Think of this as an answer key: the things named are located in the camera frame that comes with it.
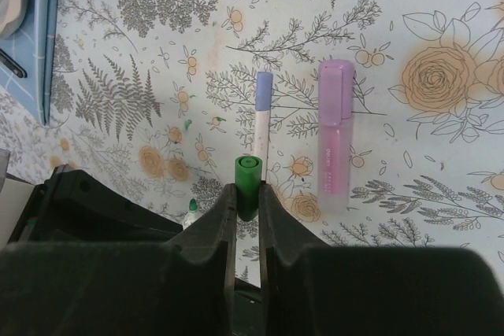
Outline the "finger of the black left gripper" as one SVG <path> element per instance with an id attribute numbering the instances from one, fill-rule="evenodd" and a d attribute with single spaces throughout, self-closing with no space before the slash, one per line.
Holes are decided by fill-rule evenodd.
<path id="1" fill-rule="evenodd" d="M 35 186 L 7 242 L 167 242 L 182 230 L 83 170 L 56 169 Z"/>

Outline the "blue pen cap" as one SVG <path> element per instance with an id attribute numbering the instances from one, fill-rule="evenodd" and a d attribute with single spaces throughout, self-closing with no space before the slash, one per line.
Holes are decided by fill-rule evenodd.
<path id="1" fill-rule="evenodd" d="M 255 110 L 257 112 L 269 111 L 272 105 L 273 74 L 259 72 L 256 80 Z"/>

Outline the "green pen cap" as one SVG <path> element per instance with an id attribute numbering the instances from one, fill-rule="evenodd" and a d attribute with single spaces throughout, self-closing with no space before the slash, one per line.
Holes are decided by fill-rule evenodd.
<path id="1" fill-rule="evenodd" d="M 237 213 L 244 222 L 258 214 L 258 196 L 261 186 L 262 160 L 255 156 L 242 156 L 235 160 L 235 185 L 237 188 Z"/>

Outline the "pink highlighter pen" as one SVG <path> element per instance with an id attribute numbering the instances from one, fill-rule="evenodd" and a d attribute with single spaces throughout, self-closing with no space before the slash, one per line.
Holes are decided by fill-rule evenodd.
<path id="1" fill-rule="evenodd" d="M 348 203 L 353 77 L 354 65 L 346 60 L 319 66 L 317 200 L 321 211 L 331 214 L 345 210 Z"/>

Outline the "white pen with blue tip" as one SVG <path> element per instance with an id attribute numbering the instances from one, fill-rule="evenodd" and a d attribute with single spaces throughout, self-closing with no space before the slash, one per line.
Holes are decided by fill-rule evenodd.
<path id="1" fill-rule="evenodd" d="M 257 112 L 255 110 L 254 118 L 254 143 L 253 153 L 262 161 L 261 179 L 266 180 L 266 171 L 269 157 L 269 111 Z"/>

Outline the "white pen with green tip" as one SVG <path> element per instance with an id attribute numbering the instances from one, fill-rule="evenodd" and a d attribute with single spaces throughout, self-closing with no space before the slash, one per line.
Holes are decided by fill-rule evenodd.
<path id="1" fill-rule="evenodd" d="M 182 226 L 183 229 L 187 229 L 189 226 L 191 226 L 198 218 L 200 217 L 200 214 L 198 212 L 198 204 L 197 201 L 192 198 L 189 202 L 188 210 L 186 215 L 183 218 Z"/>

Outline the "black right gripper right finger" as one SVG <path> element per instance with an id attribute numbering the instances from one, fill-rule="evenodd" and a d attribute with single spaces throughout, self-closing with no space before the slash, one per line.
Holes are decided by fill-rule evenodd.
<path id="1" fill-rule="evenodd" d="M 503 295 L 459 248 L 333 247 L 258 195 L 267 335 L 500 335 Z"/>

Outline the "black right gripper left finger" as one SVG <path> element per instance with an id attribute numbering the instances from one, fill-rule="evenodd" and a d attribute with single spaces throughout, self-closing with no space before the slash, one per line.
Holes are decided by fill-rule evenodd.
<path id="1" fill-rule="evenodd" d="M 18 242 L 1 252 L 4 335 L 229 335 L 237 189 L 167 242 Z"/>

